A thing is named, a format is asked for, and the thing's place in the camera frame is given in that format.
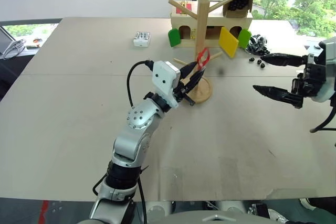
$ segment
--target beige tabletop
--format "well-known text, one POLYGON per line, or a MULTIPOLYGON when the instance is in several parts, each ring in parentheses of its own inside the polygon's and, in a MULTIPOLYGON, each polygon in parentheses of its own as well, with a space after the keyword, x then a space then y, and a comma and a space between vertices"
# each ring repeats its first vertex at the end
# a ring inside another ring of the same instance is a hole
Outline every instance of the beige tabletop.
MULTIPOLYGON (((265 34, 272 50, 305 54, 288 25, 256 20, 251 31, 265 34)), ((129 109, 131 65, 192 60, 192 48, 169 47, 169 29, 169 19, 65 18, 0 102, 0 197, 94 200, 92 185, 106 171, 129 109), (152 33, 148 48, 133 47, 137 30, 152 33)), ((261 70, 248 58, 239 50, 236 59, 211 62, 213 96, 166 115, 144 162, 146 200, 336 195, 334 134, 309 133, 329 103, 305 99, 297 110, 263 97, 253 84, 290 89, 296 68, 261 70)), ((134 74, 137 103, 153 85, 146 68, 134 74)))

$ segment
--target wooden base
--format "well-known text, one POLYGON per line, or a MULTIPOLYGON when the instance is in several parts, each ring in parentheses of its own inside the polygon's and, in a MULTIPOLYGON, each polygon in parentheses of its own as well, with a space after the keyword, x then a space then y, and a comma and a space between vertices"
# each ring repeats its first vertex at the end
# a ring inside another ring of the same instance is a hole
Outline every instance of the wooden base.
POLYGON ((198 85, 188 94, 188 96, 193 99, 196 103, 205 102, 212 95, 212 85, 210 81, 202 77, 198 85))

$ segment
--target black claw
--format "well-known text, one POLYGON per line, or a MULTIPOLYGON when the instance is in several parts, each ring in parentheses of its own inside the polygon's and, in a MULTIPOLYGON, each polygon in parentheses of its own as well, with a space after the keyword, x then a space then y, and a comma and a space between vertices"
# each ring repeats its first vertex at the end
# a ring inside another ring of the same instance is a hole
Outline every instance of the black claw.
POLYGON ((197 65, 197 61, 194 61, 182 67, 180 69, 180 72, 181 72, 180 79, 186 78, 193 71, 196 65, 197 65))
POLYGON ((270 86, 253 85, 253 88, 260 94, 276 101, 292 104, 295 108, 301 108, 303 97, 297 94, 289 93, 286 89, 270 86))
POLYGON ((299 67, 305 64, 305 59, 301 56, 288 54, 267 54, 260 57, 263 61, 276 66, 294 66, 299 67))

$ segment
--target black cable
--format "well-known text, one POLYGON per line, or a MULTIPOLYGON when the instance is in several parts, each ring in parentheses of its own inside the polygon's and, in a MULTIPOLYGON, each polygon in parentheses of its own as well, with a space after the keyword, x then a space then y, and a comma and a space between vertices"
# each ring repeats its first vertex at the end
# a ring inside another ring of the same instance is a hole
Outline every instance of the black cable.
POLYGON ((314 129, 310 130, 310 133, 315 133, 318 131, 334 131, 335 129, 332 128, 324 128, 328 123, 330 123, 330 121, 334 118, 336 114, 336 107, 333 107, 329 116, 327 117, 327 119, 321 123, 319 126, 315 127, 314 129))
POLYGON ((136 64, 134 64, 134 65, 131 67, 131 69, 130 69, 130 71, 128 72, 128 75, 127 75, 127 94, 128 94, 128 99, 130 100, 131 107, 133 107, 133 102, 132 102, 132 95, 131 95, 131 90, 130 90, 130 78, 131 78, 131 75, 132 75, 133 70, 134 70, 138 65, 145 64, 145 63, 146 63, 145 60, 137 62, 136 64))
POLYGON ((139 218, 139 222, 142 222, 142 221, 141 221, 140 214, 139 214, 138 204, 137 204, 137 203, 135 203, 135 204, 136 204, 136 207, 137 207, 137 212, 138 212, 138 218, 139 218))
POLYGON ((320 131, 336 131, 336 128, 322 128, 320 131))
POLYGON ((92 188, 92 191, 96 196, 98 196, 98 192, 96 191, 96 187, 104 180, 105 177, 106 177, 106 174, 104 174, 104 176, 102 176, 101 179, 98 180, 98 182, 92 188))
POLYGON ((141 204, 142 204, 142 211, 143 211, 143 223, 147 224, 146 202, 145 202, 145 196, 143 195, 143 190, 142 190, 140 177, 138 178, 138 186, 139 186, 139 192, 140 192, 141 204))

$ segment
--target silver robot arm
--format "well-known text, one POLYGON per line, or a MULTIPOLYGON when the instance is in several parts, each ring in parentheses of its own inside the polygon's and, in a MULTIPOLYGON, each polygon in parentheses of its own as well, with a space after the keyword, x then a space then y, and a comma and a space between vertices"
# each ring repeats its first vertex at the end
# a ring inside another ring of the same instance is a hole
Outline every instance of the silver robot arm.
POLYGON ((153 64, 152 81, 156 93, 148 93, 144 101, 133 106, 125 117, 127 123, 114 142, 112 159, 90 220, 81 223, 125 224, 132 221, 135 209, 132 198, 151 136, 170 108, 177 108, 183 99, 194 104, 187 94, 198 84, 204 69, 195 72, 186 85, 181 79, 187 77, 196 65, 197 62, 192 62, 179 70, 169 62, 153 64))

